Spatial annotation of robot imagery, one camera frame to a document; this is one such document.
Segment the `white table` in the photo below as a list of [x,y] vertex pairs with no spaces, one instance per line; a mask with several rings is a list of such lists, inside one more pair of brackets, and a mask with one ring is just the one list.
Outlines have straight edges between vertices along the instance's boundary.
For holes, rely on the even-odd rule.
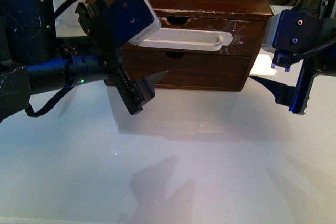
[[335,80],[316,78],[304,116],[251,79],[157,89],[136,116],[115,87],[84,84],[0,124],[0,223],[336,223]]

